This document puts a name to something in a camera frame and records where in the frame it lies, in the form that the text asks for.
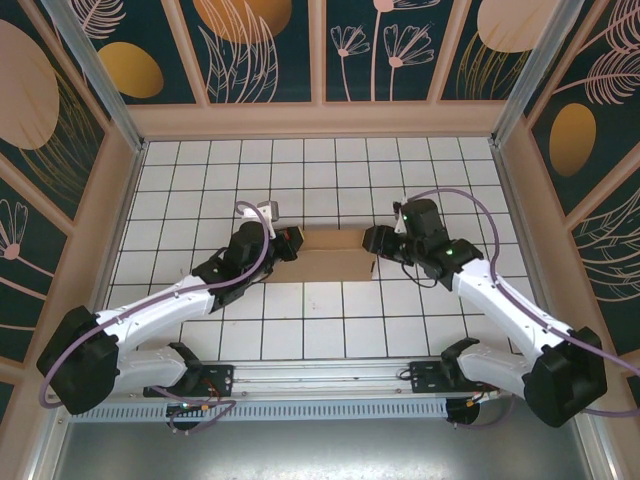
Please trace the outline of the brown cardboard box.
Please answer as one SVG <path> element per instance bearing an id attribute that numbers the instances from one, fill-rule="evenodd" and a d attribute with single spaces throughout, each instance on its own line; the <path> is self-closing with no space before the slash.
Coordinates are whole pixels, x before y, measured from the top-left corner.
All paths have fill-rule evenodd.
<path id="1" fill-rule="evenodd" d="M 267 283 L 365 282 L 373 279 L 376 255 L 362 246 L 364 229 L 312 229 L 290 262 L 279 262 Z"/>

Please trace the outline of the small circuit board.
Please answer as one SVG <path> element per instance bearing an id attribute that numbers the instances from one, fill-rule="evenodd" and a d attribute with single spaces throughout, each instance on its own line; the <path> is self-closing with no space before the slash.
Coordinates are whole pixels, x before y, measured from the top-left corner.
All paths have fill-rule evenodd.
<path id="1" fill-rule="evenodd" d="M 167 418 L 171 417 L 202 417 L 206 411 L 210 409 L 210 406 L 199 405 L 199 404 L 190 404 L 186 402 L 180 402 L 176 404 L 169 404 L 166 408 L 165 416 Z"/>

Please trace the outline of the grey metal sheet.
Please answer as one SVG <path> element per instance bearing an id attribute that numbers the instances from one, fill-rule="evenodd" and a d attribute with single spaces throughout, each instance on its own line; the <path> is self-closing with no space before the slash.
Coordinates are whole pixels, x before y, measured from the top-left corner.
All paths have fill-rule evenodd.
<path id="1" fill-rule="evenodd" d="M 488 430 L 440 419 L 72 424 L 38 480 L 610 480 L 573 426 L 516 412 Z"/>

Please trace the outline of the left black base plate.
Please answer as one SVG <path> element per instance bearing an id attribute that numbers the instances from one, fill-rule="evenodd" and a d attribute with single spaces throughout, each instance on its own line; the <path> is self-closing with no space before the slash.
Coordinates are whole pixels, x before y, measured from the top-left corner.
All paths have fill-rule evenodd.
<path id="1" fill-rule="evenodd" d="M 230 397 L 233 388 L 233 365 L 191 365 L 167 392 L 184 398 Z"/>

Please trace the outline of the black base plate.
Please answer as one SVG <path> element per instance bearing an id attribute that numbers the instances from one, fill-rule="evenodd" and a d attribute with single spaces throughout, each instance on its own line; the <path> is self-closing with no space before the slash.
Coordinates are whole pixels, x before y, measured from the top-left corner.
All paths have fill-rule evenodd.
<path id="1" fill-rule="evenodd" d="M 492 392 L 497 388 L 479 381 L 470 381 L 440 361 L 409 363 L 409 381 L 414 393 L 471 393 Z"/>
<path id="2" fill-rule="evenodd" d="M 233 365 L 191 365 L 167 392 L 184 398 L 230 397 L 233 388 Z"/>

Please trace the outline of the aluminium front rail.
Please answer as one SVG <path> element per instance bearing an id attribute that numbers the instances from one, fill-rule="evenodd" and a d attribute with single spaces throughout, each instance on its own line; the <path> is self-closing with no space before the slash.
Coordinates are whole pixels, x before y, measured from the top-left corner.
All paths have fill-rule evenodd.
<path id="1" fill-rule="evenodd" d="M 492 350 L 480 343 L 465 345 L 465 350 L 447 350 L 437 360 L 451 372 L 456 370 L 470 381 L 493 385 L 496 391 L 525 396 L 525 386 L 533 380 L 543 380 L 542 359 L 535 363 L 521 355 Z M 71 356 L 58 370 L 51 362 L 38 361 L 42 374 L 51 373 L 50 387 L 72 414 L 84 413 L 112 394 L 134 393 L 142 390 L 146 396 L 156 396 L 157 387 L 174 385 L 191 365 L 204 364 L 179 343 L 158 350 L 134 351 L 123 359 L 108 354 L 101 358 L 85 359 Z M 391 375 L 388 365 L 371 366 L 365 370 L 337 363 L 327 365 L 282 365 L 268 368 L 256 378 L 267 383 L 319 383 L 323 388 L 345 382 L 387 381 Z M 397 379 L 409 381 L 409 364 L 395 373 Z M 233 386 L 251 379 L 240 375 L 234 366 Z"/>

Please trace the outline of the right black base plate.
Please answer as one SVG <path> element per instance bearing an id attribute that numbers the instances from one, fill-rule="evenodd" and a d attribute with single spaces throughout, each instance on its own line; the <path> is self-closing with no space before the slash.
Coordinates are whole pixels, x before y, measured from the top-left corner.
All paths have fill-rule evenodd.
<path id="1" fill-rule="evenodd" d="M 479 381 L 470 381 L 440 361 L 409 363 L 409 381 L 414 393 L 471 393 L 492 392 L 497 388 Z"/>

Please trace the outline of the aluminium corner post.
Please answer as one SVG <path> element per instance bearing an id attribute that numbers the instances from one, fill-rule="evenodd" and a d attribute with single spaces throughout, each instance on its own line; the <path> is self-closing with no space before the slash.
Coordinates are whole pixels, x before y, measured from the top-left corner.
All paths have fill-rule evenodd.
<path id="1" fill-rule="evenodd" d="M 49 17 L 58 27 L 76 60 L 83 67 L 102 104 L 111 115 L 127 144 L 136 152 L 142 150 L 144 139 L 127 107 L 109 78 L 97 51 L 77 22 L 67 0 L 41 0 Z"/>
<path id="2" fill-rule="evenodd" d="M 489 145 L 492 150 L 498 150 L 512 133 L 543 78 L 552 71 L 552 63 L 571 29 L 581 24 L 580 14 L 591 9 L 585 8 L 584 4 L 591 1 L 559 0 L 552 10 L 491 132 Z"/>

